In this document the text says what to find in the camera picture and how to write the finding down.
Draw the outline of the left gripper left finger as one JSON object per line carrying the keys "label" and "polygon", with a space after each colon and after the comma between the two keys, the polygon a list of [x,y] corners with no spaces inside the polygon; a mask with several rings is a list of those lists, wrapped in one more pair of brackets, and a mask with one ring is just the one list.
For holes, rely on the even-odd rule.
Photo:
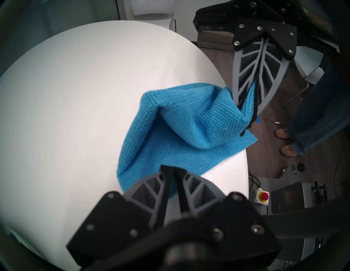
{"label": "left gripper left finger", "polygon": [[66,246],[74,261],[88,267],[162,228],[174,169],[161,165],[123,194],[103,195]]}

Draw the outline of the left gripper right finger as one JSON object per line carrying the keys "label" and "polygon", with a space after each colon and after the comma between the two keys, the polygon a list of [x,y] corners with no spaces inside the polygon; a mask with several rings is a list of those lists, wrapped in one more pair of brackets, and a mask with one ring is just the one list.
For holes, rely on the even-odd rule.
{"label": "left gripper right finger", "polygon": [[248,199],[225,195],[214,183],[174,168],[180,211],[210,227],[219,251],[280,251],[282,245]]}

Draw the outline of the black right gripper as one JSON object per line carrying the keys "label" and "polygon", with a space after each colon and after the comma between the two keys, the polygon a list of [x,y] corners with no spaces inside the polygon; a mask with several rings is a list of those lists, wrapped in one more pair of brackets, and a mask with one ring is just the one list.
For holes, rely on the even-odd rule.
{"label": "black right gripper", "polygon": [[[239,18],[265,21],[237,22]],[[197,32],[234,30],[232,98],[241,108],[254,84],[251,127],[275,95],[296,54],[297,24],[304,19],[298,0],[231,0],[196,11]]]}

